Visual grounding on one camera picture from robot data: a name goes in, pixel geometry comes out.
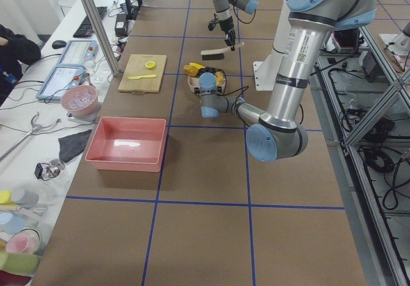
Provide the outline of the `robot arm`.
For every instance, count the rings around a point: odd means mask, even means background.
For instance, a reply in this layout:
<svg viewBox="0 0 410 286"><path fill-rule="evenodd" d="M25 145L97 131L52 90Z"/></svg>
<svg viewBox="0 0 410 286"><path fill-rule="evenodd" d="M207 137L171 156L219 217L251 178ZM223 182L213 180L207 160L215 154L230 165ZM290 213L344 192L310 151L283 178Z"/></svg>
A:
<svg viewBox="0 0 410 286"><path fill-rule="evenodd" d="M258 0L212 0L215 13L213 19L208 23L208 29L213 31L217 24L220 29L225 33L225 43L232 50L235 50L236 33L234 30L234 21L231 14L231 8L233 7L242 10L243 12L252 15L256 13L258 7Z"/></svg>
<svg viewBox="0 0 410 286"><path fill-rule="evenodd" d="M320 48L333 31L371 23L376 0L284 0L289 8L290 30L277 74L269 74L273 90L268 108L261 110L240 97L217 92L216 77L199 78L201 114L216 118L230 112L249 122L246 144L250 154L263 162L297 156L306 148L308 135L295 116Z"/></svg>

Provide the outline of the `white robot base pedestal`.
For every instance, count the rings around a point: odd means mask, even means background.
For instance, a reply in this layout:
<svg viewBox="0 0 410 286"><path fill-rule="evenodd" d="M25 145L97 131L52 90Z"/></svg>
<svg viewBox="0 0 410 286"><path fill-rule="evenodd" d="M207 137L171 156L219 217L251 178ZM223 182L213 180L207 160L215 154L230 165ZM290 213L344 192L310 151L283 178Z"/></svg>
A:
<svg viewBox="0 0 410 286"><path fill-rule="evenodd" d="M288 21L290 9L283 0L281 14L276 29L271 53L263 60L253 62L254 82L257 91L272 91L275 77L278 73L281 60L291 31Z"/></svg>

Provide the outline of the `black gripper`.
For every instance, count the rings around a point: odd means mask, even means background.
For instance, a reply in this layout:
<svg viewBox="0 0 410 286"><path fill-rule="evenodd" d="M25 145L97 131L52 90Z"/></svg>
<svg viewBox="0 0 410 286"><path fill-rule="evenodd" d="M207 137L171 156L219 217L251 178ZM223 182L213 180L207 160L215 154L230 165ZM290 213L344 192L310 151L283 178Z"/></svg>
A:
<svg viewBox="0 0 410 286"><path fill-rule="evenodd" d="M216 14L214 18L208 22L208 29L213 31L217 24L220 26L220 29L225 33L225 43L230 47L232 51L235 50L236 45L236 34L234 31L233 18L230 15L228 18L219 19Z"/></svg>
<svg viewBox="0 0 410 286"><path fill-rule="evenodd" d="M222 95L224 93L224 90L222 87L216 87L210 90L205 90L200 87L195 87L194 88L194 94L197 96L205 96L205 95Z"/></svg>

